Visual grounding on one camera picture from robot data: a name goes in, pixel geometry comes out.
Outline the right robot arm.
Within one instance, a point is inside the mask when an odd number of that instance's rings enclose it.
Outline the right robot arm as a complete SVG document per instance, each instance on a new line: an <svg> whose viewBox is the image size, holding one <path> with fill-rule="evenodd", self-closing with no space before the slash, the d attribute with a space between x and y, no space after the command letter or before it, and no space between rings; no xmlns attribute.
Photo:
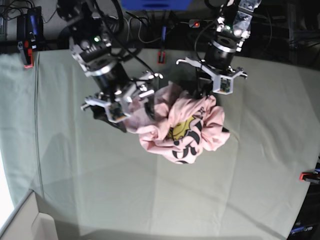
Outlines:
<svg viewBox="0 0 320 240"><path fill-rule="evenodd" d="M85 98L81 109L91 109L111 123L120 123L132 115L130 105L138 98L146 114L154 118L153 80L160 74L139 58L140 48L129 50L128 44L118 39L110 27L114 19L105 15L95 0L59 0L56 11L70 32L73 59L99 88ZM130 78L123 67L131 59L146 67L140 78Z"/></svg>

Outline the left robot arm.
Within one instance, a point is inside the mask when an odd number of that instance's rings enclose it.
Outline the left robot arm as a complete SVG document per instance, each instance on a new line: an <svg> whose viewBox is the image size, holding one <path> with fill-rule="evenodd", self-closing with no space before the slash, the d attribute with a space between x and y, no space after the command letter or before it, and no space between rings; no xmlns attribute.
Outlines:
<svg viewBox="0 0 320 240"><path fill-rule="evenodd" d="M176 64L188 64L196 71L196 98L213 94L230 95L234 91L234 81L248 74L242 67L233 68L232 60L242 51L244 42L251 35L251 21L254 11L261 5L260 0L227 0L221 5L215 20L208 23L193 45L196 58L178 59ZM197 45L205 31L213 29L204 58L200 58Z"/></svg>

